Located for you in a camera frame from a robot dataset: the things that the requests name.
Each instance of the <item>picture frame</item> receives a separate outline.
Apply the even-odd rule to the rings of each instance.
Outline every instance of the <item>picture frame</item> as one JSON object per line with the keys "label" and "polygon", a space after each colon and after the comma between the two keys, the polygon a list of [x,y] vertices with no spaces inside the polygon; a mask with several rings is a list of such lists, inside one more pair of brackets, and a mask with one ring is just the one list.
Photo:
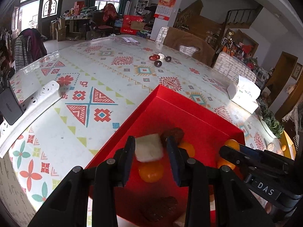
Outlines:
{"label": "picture frame", "polygon": [[292,71],[291,77],[294,78],[295,80],[298,80],[301,71],[302,71],[303,65],[301,65],[300,63],[296,63],[296,65],[294,66],[294,69]]}

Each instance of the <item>orange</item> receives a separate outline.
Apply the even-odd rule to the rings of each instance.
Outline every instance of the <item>orange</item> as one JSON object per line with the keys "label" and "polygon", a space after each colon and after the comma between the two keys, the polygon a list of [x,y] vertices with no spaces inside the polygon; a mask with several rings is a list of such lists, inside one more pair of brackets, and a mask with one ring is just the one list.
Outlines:
{"label": "orange", "polygon": [[[234,139],[227,140],[224,145],[231,147],[235,150],[240,151],[240,145],[239,143]],[[222,157],[219,157],[219,160],[217,161],[217,168],[219,169],[221,166],[226,165],[229,166],[232,170],[236,168],[236,166],[232,163],[230,163],[228,160],[223,159]]]}
{"label": "orange", "polygon": [[179,147],[179,148],[185,149],[185,150],[187,151],[188,156],[189,156],[190,158],[194,157],[194,155],[195,155],[195,153],[196,153],[195,150],[194,150],[193,145],[191,145],[191,144],[188,143],[188,142],[182,141],[182,142],[180,142],[180,144],[179,144],[178,147]]}
{"label": "orange", "polygon": [[144,182],[155,183],[163,177],[164,168],[160,161],[141,163],[139,175]]}
{"label": "orange", "polygon": [[240,145],[239,145],[239,143],[238,143],[236,140],[234,140],[234,139],[229,139],[229,140],[227,140],[227,141],[224,143],[224,145],[226,145],[226,146],[228,146],[228,147],[231,147],[231,148],[233,148],[233,149],[235,149],[235,150],[240,151]]}
{"label": "orange", "polygon": [[222,157],[219,158],[218,162],[217,162],[217,168],[219,169],[221,166],[229,166],[232,170],[236,168],[236,166],[232,163],[230,163],[229,161],[227,161],[226,159],[223,159]]}

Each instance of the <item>patterned tablecloth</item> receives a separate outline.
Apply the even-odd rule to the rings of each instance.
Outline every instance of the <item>patterned tablecloth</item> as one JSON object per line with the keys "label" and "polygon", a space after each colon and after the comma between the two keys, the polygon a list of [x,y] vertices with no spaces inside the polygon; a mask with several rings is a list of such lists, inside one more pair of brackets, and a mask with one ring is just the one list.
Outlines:
{"label": "patterned tablecloth", "polygon": [[[264,150],[266,140],[275,144],[274,152],[281,153],[278,139],[267,134],[257,115],[230,101],[226,91],[230,80],[183,53],[133,38],[140,44],[127,43],[121,36],[77,44],[41,58],[12,78],[20,102],[51,80],[63,92],[9,150],[19,183],[36,210],[71,168],[86,167],[158,84],[238,126],[246,146]],[[160,52],[172,61],[157,68],[148,58]]]}

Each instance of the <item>black power adapter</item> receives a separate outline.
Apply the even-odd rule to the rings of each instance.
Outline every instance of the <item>black power adapter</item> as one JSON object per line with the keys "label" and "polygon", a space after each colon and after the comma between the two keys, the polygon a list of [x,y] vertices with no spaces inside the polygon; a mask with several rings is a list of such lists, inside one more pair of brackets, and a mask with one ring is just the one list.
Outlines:
{"label": "black power adapter", "polygon": [[9,80],[0,78],[0,113],[9,125],[13,125],[24,113]]}

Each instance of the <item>power strip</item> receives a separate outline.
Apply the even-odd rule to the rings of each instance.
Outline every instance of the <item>power strip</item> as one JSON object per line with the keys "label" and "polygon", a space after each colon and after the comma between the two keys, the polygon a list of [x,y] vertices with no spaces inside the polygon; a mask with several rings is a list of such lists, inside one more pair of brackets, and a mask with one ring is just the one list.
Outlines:
{"label": "power strip", "polygon": [[3,158],[25,129],[60,98],[59,84],[52,80],[22,102],[21,117],[13,125],[6,120],[0,125],[0,157]]}

